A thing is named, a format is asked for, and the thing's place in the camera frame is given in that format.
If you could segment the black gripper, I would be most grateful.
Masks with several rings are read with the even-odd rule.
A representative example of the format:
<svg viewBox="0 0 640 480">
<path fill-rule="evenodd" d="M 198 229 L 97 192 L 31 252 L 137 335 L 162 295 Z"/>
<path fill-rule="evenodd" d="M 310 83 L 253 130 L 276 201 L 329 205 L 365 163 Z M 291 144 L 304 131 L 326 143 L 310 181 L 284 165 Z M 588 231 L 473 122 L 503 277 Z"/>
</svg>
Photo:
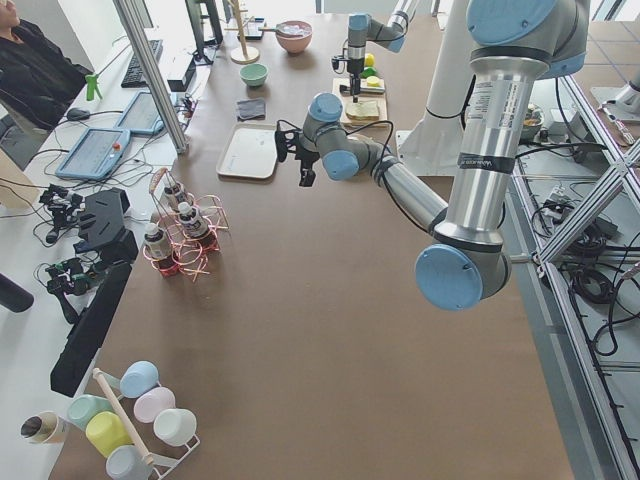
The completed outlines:
<svg viewBox="0 0 640 480">
<path fill-rule="evenodd" d="M 319 159 L 319 154 L 306 149 L 301 142 L 303 131 L 300 127 L 283 119 L 276 121 L 275 147 L 276 160 L 284 162 L 288 154 L 294 154 L 300 165 L 300 187 L 310 187 L 316 178 L 313 164 Z"/>
<path fill-rule="evenodd" d="M 364 56 L 335 55 L 331 58 L 331 66 L 336 74 L 349 73 L 350 96 L 352 101 L 356 103 L 356 96 L 360 94 L 360 76 L 364 70 Z"/>
</svg>

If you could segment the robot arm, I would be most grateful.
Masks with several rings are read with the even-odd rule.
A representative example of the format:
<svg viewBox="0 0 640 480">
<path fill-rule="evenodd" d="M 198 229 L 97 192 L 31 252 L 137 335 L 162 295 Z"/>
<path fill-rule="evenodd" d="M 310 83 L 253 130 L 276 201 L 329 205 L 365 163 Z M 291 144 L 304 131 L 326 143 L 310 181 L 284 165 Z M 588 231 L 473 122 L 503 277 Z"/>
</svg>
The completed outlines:
<svg viewBox="0 0 640 480">
<path fill-rule="evenodd" d="M 470 67 L 475 77 L 451 195 L 441 198 L 380 143 L 347 132 L 341 100 L 320 93 L 305 121 L 279 121 L 277 157 L 301 163 L 301 185 L 313 165 L 346 180 L 368 172 L 398 207 L 433 237 L 415 264 L 417 285 L 433 305 L 450 311 L 475 306 L 507 283 L 500 215 L 515 165 L 534 83 L 580 70 L 586 55 L 585 1 L 472 1 L 466 10 Z"/>
<path fill-rule="evenodd" d="M 398 53 L 404 45 L 418 0 L 398 1 L 387 23 L 375 20 L 368 13 L 352 13 L 349 15 L 348 32 L 341 53 L 331 59 L 335 73 L 340 66 L 345 66 L 349 74 L 348 95 L 355 103 L 361 94 L 361 74 L 365 69 L 366 45 L 376 43 L 383 48 Z"/>
</svg>

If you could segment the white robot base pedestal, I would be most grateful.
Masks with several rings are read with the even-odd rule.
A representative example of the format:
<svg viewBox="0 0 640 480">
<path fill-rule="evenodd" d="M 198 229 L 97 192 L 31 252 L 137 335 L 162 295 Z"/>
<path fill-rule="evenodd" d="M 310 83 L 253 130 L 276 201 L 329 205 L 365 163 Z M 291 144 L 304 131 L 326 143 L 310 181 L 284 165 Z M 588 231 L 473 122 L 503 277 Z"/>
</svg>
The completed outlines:
<svg viewBox="0 0 640 480">
<path fill-rule="evenodd" d="M 473 79 L 468 5 L 464 0 L 453 2 L 422 119 L 412 130 L 396 134 L 398 157 L 418 176 L 455 173 L 463 137 L 462 110 Z"/>
</svg>

